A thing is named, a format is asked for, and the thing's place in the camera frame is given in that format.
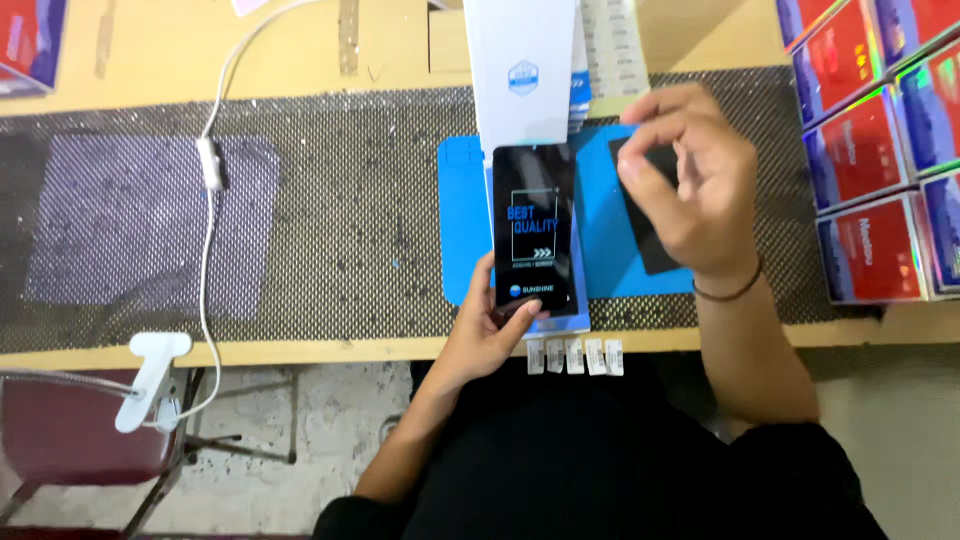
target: black wristband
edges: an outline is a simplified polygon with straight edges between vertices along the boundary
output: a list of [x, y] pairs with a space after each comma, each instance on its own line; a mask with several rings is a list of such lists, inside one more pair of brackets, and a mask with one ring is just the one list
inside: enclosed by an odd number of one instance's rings
[[759, 280], [759, 279], [760, 279], [760, 274], [762, 274], [762, 273], [763, 273], [763, 260], [760, 259], [759, 257], [757, 257], [757, 258], [756, 258], [756, 272], [754, 272], [754, 276], [753, 276], [752, 278], [750, 278], [750, 282], [748, 282], [745, 287], [743, 287], [742, 289], [736, 291], [736, 292], [733, 293], [732, 295], [730, 295], [730, 296], [713, 296], [712, 294], [708, 294], [708, 293], [700, 290], [699, 288], [697, 288], [697, 281], [696, 281], [696, 280], [693, 280], [693, 291], [696, 292], [698, 295], [700, 295], [702, 298], [705, 298], [705, 299], [707, 299], [707, 300], [710, 300], [711, 302], [719, 302], [719, 303], [721, 303], [721, 304], [724, 303], [724, 302], [733, 302], [733, 301], [736, 300], [737, 298], [740, 298], [741, 296], [747, 294], [747, 291], [749, 291], [750, 289], [754, 288], [754, 284], [756, 283], [756, 280]]

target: hexagon logo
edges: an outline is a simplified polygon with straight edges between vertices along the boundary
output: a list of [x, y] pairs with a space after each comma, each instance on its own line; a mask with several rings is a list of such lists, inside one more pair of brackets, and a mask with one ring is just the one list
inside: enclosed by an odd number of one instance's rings
[[507, 85], [516, 95], [525, 96], [537, 88], [540, 82], [540, 69], [524, 60], [507, 72]]

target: concrete floor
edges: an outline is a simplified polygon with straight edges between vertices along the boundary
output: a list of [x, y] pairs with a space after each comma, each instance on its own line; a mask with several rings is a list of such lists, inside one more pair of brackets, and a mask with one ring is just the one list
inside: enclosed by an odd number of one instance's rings
[[[824, 425], [847, 450], [888, 535], [960, 537], [960, 348], [817, 350], [804, 360], [818, 380]], [[271, 452], [293, 444], [297, 464], [201, 452], [145, 530], [309, 531], [330, 500], [351, 490], [410, 385], [405, 362], [227, 369], [224, 394], [191, 430], [242, 433], [241, 444]], [[8, 493], [12, 486], [0, 481]], [[120, 528], [149, 489], [45, 487], [13, 523]]]

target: perforated mat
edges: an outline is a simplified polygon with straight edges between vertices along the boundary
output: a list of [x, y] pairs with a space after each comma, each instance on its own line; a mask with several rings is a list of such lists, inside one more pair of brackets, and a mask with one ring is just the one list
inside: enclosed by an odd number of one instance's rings
[[[756, 234], [787, 323], [827, 303], [788, 68], [701, 79], [760, 154]], [[208, 103], [0, 119], [0, 352], [200, 337], [204, 193], [190, 138]], [[475, 133], [469, 87], [230, 101], [214, 126], [233, 187], [210, 268], [218, 339], [437, 336], [436, 148]], [[596, 330], [696, 324], [690, 295], [590, 302]]]

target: blue silicone mat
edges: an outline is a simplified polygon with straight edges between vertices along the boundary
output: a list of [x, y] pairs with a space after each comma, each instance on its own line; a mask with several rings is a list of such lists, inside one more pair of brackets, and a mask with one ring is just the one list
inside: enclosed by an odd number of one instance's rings
[[[687, 268], [648, 276], [610, 156], [611, 140], [631, 126], [585, 128], [568, 141], [577, 151], [575, 202], [590, 298], [693, 292]], [[476, 260], [492, 249], [480, 137], [454, 136], [437, 148], [444, 296], [459, 306]]]

